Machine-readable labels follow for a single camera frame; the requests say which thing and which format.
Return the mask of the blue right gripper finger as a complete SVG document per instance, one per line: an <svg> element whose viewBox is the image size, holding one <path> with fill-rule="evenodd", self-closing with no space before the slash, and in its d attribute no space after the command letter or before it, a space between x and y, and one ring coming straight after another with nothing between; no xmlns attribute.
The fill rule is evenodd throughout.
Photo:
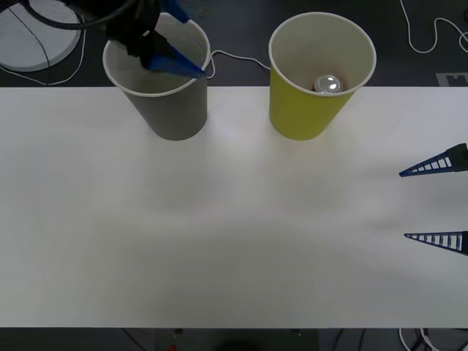
<svg viewBox="0 0 468 351"><path fill-rule="evenodd" d="M467 255L467 231L443 233L405 233L404 237L450 252Z"/></svg>
<svg viewBox="0 0 468 351"><path fill-rule="evenodd" d="M467 171L467 144L461 143L399 173L404 177Z"/></svg>

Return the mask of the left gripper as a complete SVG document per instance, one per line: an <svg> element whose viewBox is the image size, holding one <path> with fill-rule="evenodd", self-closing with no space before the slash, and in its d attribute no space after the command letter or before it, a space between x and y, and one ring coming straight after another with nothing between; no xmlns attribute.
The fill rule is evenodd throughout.
<svg viewBox="0 0 468 351"><path fill-rule="evenodd" d="M181 23L189 16L177 0L161 0L162 8ZM133 1L129 9L105 25L105 33L117 41L143 68L188 78L204 78L207 72L195 65L155 31L160 16L159 1Z"/></svg>

